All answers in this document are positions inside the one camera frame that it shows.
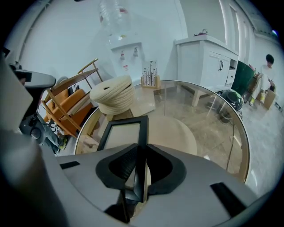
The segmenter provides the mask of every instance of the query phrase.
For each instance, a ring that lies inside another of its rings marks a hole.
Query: tiled floor
[[[273,105],[269,110],[256,103],[243,107],[250,141],[251,169],[246,184],[261,196],[277,184],[284,166],[284,116]]]
[[[191,98],[179,93],[167,94],[166,107],[164,97],[156,100],[155,114],[174,117],[190,128],[197,142],[197,155],[208,156],[223,168],[226,168],[232,146],[233,126],[223,124],[216,112],[206,107],[209,96],[199,100],[197,107],[192,107]],[[280,177],[284,162],[284,117],[275,106],[266,110],[259,103],[254,107],[244,104],[244,125],[250,142],[250,170],[246,184],[261,196],[273,189]],[[235,142],[228,165],[230,173],[239,172],[242,159],[239,129],[234,127]],[[59,155],[73,154],[75,139],[70,138],[67,147]]]

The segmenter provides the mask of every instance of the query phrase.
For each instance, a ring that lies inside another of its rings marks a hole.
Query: black picture frame
[[[133,191],[125,189],[125,198],[133,201],[144,202],[145,194],[145,170],[146,170],[146,153],[145,149],[148,144],[148,116],[132,117],[116,121],[110,121],[103,133],[102,139],[98,145],[97,151],[104,149],[109,137],[111,128],[118,125],[130,125],[139,123],[139,136],[137,144],[137,162],[135,166],[134,188]]]

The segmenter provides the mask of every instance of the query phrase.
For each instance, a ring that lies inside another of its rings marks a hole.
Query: cabinet door
[[[209,52],[203,63],[201,86],[213,89],[218,84],[217,78],[219,77],[220,67],[221,55]]]
[[[235,74],[236,74],[236,70],[230,70],[229,69],[226,85],[232,85],[232,83],[235,80]]]
[[[226,81],[227,81],[227,77],[228,77],[228,73],[229,73],[229,68],[230,68],[230,59],[229,58],[227,58],[225,56],[221,56],[220,60],[221,60],[221,70],[219,71],[216,88],[222,88],[226,85]]]

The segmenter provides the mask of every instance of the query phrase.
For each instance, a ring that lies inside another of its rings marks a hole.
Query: yellow shoe
[[[264,100],[265,100],[265,93],[262,92],[261,95],[260,95],[260,102],[264,103]]]
[[[63,139],[63,145],[59,146],[60,150],[64,150],[66,148],[66,144],[67,144],[67,138]]]
[[[252,97],[252,99],[251,99],[250,102],[249,102],[249,105],[250,105],[250,106],[253,106],[253,104],[254,104],[254,98]]]

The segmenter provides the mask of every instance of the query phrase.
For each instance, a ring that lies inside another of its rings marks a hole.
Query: glass table
[[[179,81],[161,81],[159,89],[135,86],[131,111],[112,120],[148,115],[148,142],[204,157],[245,182],[249,142],[239,114],[216,93]],[[227,123],[222,113],[229,113]],[[75,144],[75,154],[95,152],[109,122],[97,108],[87,119]],[[124,133],[117,140],[124,141]]]

